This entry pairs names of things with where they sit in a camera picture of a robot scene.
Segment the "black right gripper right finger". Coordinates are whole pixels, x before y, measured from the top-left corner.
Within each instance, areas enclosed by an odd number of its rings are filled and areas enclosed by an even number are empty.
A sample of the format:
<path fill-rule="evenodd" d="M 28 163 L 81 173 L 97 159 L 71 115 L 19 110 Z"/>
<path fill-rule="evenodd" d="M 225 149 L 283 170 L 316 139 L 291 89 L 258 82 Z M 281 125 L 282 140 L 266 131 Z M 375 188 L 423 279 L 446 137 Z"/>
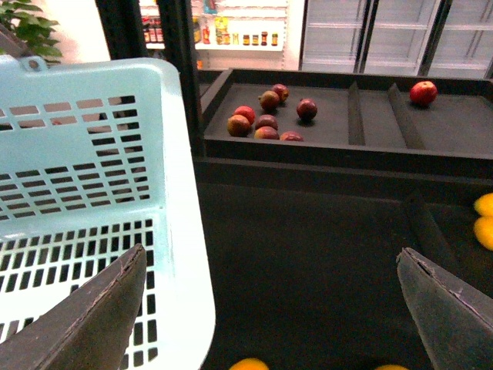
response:
<path fill-rule="evenodd" d="M 397 275 L 433 368 L 492 368 L 492 298 L 411 248 Z"/>

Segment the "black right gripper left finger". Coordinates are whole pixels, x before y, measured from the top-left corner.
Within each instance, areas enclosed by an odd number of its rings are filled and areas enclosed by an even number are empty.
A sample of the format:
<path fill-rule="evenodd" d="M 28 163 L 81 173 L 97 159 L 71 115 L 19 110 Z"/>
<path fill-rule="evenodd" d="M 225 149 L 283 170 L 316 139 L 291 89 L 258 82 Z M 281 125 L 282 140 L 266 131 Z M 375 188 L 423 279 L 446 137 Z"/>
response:
<path fill-rule="evenodd" d="M 129 345 L 146 279 L 136 244 L 1 345 L 3 369 L 117 369 Z"/>

